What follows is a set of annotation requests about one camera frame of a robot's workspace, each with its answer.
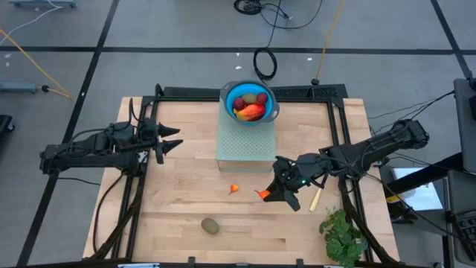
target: yellow cable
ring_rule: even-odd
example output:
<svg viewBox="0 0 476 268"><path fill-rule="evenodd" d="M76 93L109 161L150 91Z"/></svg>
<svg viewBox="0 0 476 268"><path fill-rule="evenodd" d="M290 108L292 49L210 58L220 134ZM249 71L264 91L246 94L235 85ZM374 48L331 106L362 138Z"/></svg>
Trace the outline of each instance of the yellow cable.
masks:
<svg viewBox="0 0 476 268"><path fill-rule="evenodd" d="M337 20L339 16L341 15L342 7L344 6L345 0L341 0L341 3L339 4L339 8L337 9L337 13L335 14L334 17L334 22L332 22L332 26L330 27L329 33L327 34L326 42L324 43L324 48L322 50L322 56L321 56L321 61L319 62L319 69L318 69L318 74L316 74L315 78L318 79L319 75L321 74L321 69L322 69L322 64L324 62L324 55L326 53L327 49L327 43L330 40L330 37L332 36L332 31L334 30L335 25L337 24Z"/></svg>
<svg viewBox="0 0 476 268"><path fill-rule="evenodd" d="M61 91L59 91L59 90L56 90L56 89L50 89L50 88L48 88L48 91L51 91L51 92L54 92L54 93L56 93L56 94L65 96L65 97L67 97L67 98L71 98L70 96L68 96L68 95L66 95L65 93L63 93L63 92L61 92Z"/></svg>
<svg viewBox="0 0 476 268"><path fill-rule="evenodd" d="M22 48L21 46L18 45L13 39L11 39L11 37L8 36L8 34L5 33L5 32L3 31L3 29L1 29L1 28L0 28L0 34L3 34L5 37L7 37L7 39L8 39L10 42L12 42L12 44L14 44L14 45L35 65L35 67L37 67L49 80L51 80L55 85L57 85L59 89L63 90L64 93L65 93L63 96L65 96L65 97L71 99L71 93L70 93L68 90L64 89L55 79L53 79L45 70L43 70L43 69L38 65L38 63L36 63L35 60L32 59L32 58L30 57L30 55L28 55L28 53L26 53L26 52L23 50L23 48Z"/></svg>

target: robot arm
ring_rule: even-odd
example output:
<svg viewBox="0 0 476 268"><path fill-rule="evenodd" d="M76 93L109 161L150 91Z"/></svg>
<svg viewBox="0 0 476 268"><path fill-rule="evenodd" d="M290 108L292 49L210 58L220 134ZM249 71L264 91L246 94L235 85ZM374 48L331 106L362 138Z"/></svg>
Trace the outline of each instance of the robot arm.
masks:
<svg viewBox="0 0 476 268"><path fill-rule="evenodd" d="M331 176L360 178L375 161L399 149L419 149L429 140L418 121L397 121L391 130L358 144L342 144L320 149L319 153L306 153L296 160L277 156L273 164L274 180L267 187L265 202L286 201L295 211L300 209L294 195L298 189L311 184L324 189Z"/></svg>
<svg viewBox="0 0 476 268"><path fill-rule="evenodd" d="M132 111L132 99L129 113ZM59 173L69 168L114 167L122 171L137 170L138 153L154 149L156 161L164 163L163 155L183 142L165 141L160 137L176 134L180 130L156 124L154 118L141 120L139 128L128 122L110 124L103 130L90 135L83 141L48 145L40 153L39 168L46 174Z"/></svg>

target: green plant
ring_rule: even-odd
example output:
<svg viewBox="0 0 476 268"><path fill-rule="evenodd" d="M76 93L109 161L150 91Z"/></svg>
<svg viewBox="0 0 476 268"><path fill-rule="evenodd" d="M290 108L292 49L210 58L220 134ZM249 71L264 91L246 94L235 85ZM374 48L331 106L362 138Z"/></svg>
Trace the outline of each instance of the green plant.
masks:
<svg viewBox="0 0 476 268"><path fill-rule="evenodd" d="M367 241L356 227L346 222L345 216L342 209L330 214L319 226L319 232L325 234L327 256L346 268L353 268L367 248Z"/></svg>

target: gray floor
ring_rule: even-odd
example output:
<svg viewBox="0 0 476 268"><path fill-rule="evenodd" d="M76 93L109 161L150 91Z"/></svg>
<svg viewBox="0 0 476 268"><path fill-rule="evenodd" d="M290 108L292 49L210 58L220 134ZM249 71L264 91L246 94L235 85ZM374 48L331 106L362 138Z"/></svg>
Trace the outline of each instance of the gray floor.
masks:
<svg viewBox="0 0 476 268"><path fill-rule="evenodd" d="M57 10L13 35L25 46L94 47L112 0L77 0L77 8ZM232 0L120 0L106 46L109 47L258 47L268 42L271 27L261 17L245 16ZM283 0L283 9L301 25L315 12L317 1ZM439 1L462 49L476 49L476 1ZM338 1L324 0L317 19L297 31L276 30L272 47L322 48ZM0 0L0 27L6 31L38 16L33 7L14 8ZM268 20L273 14L265 13ZM333 34L331 48L451 49L429 0L347 1ZM77 96L91 62L90 52L34 52L31 56ZM150 95L162 86L219 88L230 80L257 79L250 53L102 53L76 130L103 127L117 117L123 96ZM320 54L276 54L278 71L271 86L309 84ZM476 70L476 56L466 56ZM263 71L271 63L259 59ZM454 55L328 54L322 83L345 83L349 96L363 98L367 114L379 115L435 98L452 90L462 77ZM51 83L19 52L0 52L0 79ZM39 151L59 143L74 102L51 93L0 95L0 114L15 118L17 130L0 154L0 267L16 264L42 195L47 177L38 169ZM400 115L370 121L380 128ZM460 151L453 98L446 98L419 115L431 134L422 150L409 156L436 162ZM391 164L413 166L404 161ZM70 170L99 182L102 170ZM97 187L59 181L40 230L30 264L81 258ZM407 226L395 227L403 261L426 265L443 259L441 239Z"/></svg>

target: orange bell pepper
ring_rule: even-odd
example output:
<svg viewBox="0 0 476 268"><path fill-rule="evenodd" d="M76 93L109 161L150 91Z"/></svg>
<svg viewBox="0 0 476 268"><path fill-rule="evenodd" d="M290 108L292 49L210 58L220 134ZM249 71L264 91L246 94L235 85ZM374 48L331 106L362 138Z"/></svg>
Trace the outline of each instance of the orange bell pepper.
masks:
<svg viewBox="0 0 476 268"><path fill-rule="evenodd" d="M270 194L269 191L267 191L267 190L264 190L264 191L254 190L254 191L257 192L258 195L260 195L261 199L263 199L263 200Z"/></svg>
<svg viewBox="0 0 476 268"><path fill-rule="evenodd" d="M246 108L237 112L237 118L241 121L257 121L260 120L266 112L266 108L262 104L250 104Z"/></svg>

